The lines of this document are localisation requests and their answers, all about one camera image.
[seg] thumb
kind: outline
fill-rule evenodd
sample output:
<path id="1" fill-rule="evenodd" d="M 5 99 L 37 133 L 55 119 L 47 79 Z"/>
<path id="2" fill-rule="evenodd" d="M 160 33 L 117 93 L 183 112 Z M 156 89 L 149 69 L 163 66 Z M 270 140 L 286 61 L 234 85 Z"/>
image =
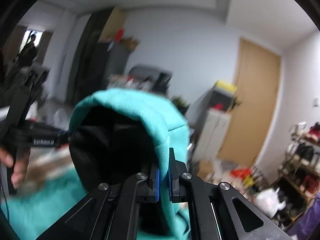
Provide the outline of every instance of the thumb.
<path id="1" fill-rule="evenodd" d="M 0 162 L 4 163 L 8 168 L 13 166 L 12 156 L 3 148 L 0 148 Z"/>

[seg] teal fabric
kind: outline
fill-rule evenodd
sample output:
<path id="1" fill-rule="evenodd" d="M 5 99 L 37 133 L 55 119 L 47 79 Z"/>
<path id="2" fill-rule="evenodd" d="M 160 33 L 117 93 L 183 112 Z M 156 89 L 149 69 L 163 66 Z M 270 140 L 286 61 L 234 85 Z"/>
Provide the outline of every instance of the teal fabric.
<path id="1" fill-rule="evenodd" d="M 137 90 L 109 89 L 98 91 L 76 105 L 70 120 L 71 131 L 81 125 L 82 120 L 93 106 L 111 108 L 130 119 L 142 122 L 153 139 L 159 160 L 160 198 L 172 234 L 166 239 L 187 239 L 189 225 L 177 215 L 179 205 L 171 203 L 168 194 L 169 148 L 174 148 L 176 160 L 186 163 L 189 144 L 187 121 L 166 98 Z M 145 239 L 145 235 L 139 232 L 138 239 Z M 148 235 L 147 238 L 163 239 Z"/>
<path id="2" fill-rule="evenodd" d="M 170 202 L 167 175 L 170 147 L 174 148 L 177 160 L 187 161 L 187 121 L 165 98 L 135 90 L 110 89 L 98 91 L 77 104 L 70 120 L 70 130 L 81 124 L 91 107 L 99 105 L 133 120 L 140 120 L 153 138 L 159 159 L 160 198 L 171 235 L 155 236 L 139 231 L 137 239 L 187 239 L 190 228 L 188 212 L 179 211 L 179 205 Z M 85 194 L 76 171 L 72 170 L 59 179 L 46 182 L 45 187 L 35 194 L 9 199 L 10 224 L 21 240 L 34 240 Z M 4 203 L 1 208 L 6 214 Z"/>
<path id="3" fill-rule="evenodd" d="M 8 199 L 10 225 L 21 240 L 35 240 L 86 194 L 76 170 L 72 169 L 47 181 L 33 194 Z M 1 208 L 7 216 L 4 202 Z"/>

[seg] human hand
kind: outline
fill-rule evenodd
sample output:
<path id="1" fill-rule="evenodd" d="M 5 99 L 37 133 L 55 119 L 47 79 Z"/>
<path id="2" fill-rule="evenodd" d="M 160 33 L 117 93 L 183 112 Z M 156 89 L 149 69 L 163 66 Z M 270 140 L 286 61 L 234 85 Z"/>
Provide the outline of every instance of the human hand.
<path id="1" fill-rule="evenodd" d="M 27 148 L 20 158 L 16 160 L 13 168 L 13 174 L 11 176 L 11 182 L 14 188 L 20 187 L 21 183 L 26 178 L 29 156 L 30 148 Z M 13 166 L 12 156 L 3 148 L 0 148 L 0 162 L 4 163 L 8 168 Z"/>

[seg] window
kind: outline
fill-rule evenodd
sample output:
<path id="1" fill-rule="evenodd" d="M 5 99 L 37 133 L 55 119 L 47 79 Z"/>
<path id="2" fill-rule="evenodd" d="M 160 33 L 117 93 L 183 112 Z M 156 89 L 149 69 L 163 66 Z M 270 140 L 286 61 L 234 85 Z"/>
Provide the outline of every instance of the window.
<path id="1" fill-rule="evenodd" d="M 42 33 L 43 32 L 27 29 L 26 32 L 23 35 L 22 42 L 21 42 L 20 48 L 19 48 L 19 53 L 23 49 L 24 45 L 26 45 L 30 41 L 30 36 L 32 34 L 34 34 L 36 36 L 36 40 L 35 40 L 34 44 L 37 47 L 39 45 Z"/>

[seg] person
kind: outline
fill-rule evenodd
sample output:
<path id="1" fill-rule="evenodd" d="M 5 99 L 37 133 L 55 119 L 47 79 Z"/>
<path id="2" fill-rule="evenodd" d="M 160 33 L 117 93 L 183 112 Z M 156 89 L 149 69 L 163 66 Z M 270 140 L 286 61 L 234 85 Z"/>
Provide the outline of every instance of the person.
<path id="1" fill-rule="evenodd" d="M 18 54 L 18 62 L 20 67 L 31 66 L 33 60 L 37 56 L 38 52 L 34 44 L 35 40 L 36 40 L 36 35 L 32 34 L 30 36 L 30 42 L 24 45 L 23 49 Z"/>
<path id="2" fill-rule="evenodd" d="M 18 188 L 26 178 L 27 167 L 29 164 L 30 148 L 24 150 L 19 159 L 16 160 L 13 168 L 13 174 L 11 176 L 11 182 L 14 188 Z M 6 167 L 11 168 L 13 166 L 13 158 L 5 149 L 0 147 L 0 163 L 3 163 Z"/>

